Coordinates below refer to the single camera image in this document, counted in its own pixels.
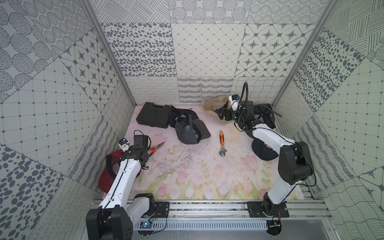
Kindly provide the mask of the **beige baseball cap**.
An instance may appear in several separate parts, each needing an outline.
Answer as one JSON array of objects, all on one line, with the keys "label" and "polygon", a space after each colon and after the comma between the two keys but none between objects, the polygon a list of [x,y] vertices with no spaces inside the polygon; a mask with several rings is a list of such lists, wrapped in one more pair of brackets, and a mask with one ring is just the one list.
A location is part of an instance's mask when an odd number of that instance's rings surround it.
[{"label": "beige baseball cap", "polygon": [[228,125],[230,122],[224,119],[220,119],[215,110],[219,110],[224,107],[229,100],[231,90],[221,88],[220,86],[213,85],[212,87],[206,87],[200,84],[200,94],[202,99],[202,108],[205,113],[212,115],[216,122],[220,125]]}]

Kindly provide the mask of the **dark grey baseball cap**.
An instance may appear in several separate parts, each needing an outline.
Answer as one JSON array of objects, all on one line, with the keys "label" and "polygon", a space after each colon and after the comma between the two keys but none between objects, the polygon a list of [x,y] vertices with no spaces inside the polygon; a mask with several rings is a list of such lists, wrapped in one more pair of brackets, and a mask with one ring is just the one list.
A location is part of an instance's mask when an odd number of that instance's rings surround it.
[{"label": "dark grey baseball cap", "polygon": [[282,117],[281,114],[273,110],[270,104],[256,104],[254,105],[254,113],[257,120],[266,124],[269,128],[276,128],[276,116]]}]

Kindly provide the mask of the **red baseball cap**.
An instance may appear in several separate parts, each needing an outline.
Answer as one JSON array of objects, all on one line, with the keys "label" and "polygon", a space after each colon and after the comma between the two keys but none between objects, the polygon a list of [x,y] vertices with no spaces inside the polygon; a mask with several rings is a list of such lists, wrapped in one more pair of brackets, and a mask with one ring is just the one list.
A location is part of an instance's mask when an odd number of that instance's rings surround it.
[{"label": "red baseball cap", "polygon": [[117,150],[106,156],[105,168],[99,177],[98,186],[104,193],[108,193],[118,174],[121,162],[122,150]]}]

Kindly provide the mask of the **black cap with white logo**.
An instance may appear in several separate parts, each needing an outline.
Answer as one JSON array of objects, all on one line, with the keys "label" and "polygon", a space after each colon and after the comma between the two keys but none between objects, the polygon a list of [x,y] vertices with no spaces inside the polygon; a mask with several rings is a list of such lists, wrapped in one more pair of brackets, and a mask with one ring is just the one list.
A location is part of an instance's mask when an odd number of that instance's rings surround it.
[{"label": "black cap with white logo", "polygon": [[174,106],[170,106],[169,125],[175,128],[177,118],[188,117],[189,115],[192,116],[193,120],[199,119],[198,115],[192,109],[177,109]]}]

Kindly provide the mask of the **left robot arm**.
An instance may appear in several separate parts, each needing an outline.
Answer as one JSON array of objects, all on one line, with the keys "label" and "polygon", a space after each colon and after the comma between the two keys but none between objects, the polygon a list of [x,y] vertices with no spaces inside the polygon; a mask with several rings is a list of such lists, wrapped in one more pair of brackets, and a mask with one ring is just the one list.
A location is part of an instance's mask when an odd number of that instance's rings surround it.
[{"label": "left robot arm", "polygon": [[89,240],[130,240],[139,219],[154,214],[153,194],[138,194],[128,203],[136,177],[146,168],[151,143],[148,136],[135,135],[134,144],[123,150],[118,174],[107,196],[86,216]]}]

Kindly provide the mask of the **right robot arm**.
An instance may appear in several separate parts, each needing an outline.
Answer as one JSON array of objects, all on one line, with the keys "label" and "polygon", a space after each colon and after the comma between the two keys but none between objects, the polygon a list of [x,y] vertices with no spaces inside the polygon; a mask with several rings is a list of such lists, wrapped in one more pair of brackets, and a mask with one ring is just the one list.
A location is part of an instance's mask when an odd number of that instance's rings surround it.
[{"label": "right robot arm", "polygon": [[240,132],[253,139],[252,150],[261,160],[278,162],[278,179],[264,194],[261,204],[263,213],[267,217],[274,217],[281,212],[294,188],[303,185],[314,174],[307,143],[296,142],[274,130],[278,113],[272,110],[270,104],[228,101],[215,113],[220,120],[234,121]]}]

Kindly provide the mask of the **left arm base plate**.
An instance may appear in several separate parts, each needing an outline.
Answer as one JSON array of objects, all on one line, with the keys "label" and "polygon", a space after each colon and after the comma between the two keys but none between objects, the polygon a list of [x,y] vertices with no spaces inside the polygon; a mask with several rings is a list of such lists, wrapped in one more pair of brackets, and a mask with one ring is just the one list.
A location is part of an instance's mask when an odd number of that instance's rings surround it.
[{"label": "left arm base plate", "polygon": [[140,218],[168,218],[170,211],[170,202],[155,201],[149,203],[147,211],[140,216]]}]

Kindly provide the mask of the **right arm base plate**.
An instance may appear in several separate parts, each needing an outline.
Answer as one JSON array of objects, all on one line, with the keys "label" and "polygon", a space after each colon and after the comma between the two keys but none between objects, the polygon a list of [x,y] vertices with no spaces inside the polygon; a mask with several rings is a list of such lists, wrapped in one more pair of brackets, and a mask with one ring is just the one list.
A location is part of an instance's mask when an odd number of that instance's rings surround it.
[{"label": "right arm base plate", "polygon": [[248,211],[250,218],[288,218],[290,214],[286,203],[274,205],[265,201],[246,202],[244,208]]}]

